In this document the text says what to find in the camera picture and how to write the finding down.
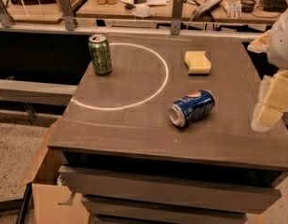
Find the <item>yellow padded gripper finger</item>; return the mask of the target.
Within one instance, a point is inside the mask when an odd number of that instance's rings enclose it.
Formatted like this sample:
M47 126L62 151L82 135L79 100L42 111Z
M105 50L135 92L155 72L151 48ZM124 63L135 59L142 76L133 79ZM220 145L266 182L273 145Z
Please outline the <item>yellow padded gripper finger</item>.
M273 77L264 75L254 107L251 127L256 132L272 129L288 110L288 69L280 69Z
M270 35L270 31L267 30L258 38L256 38L256 40L252 41L248 45L247 50L254 52L254 53L267 53L267 43L268 43L269 35Z

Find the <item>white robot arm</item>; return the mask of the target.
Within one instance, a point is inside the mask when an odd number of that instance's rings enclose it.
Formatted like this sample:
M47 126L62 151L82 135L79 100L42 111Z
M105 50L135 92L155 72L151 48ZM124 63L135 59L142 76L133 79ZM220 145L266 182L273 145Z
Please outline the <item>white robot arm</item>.
M251 122L254 131L267 132L288 110L288 8L270 30L249 44L248 50L265 52L268 62L279 68L272 77L263 76Z

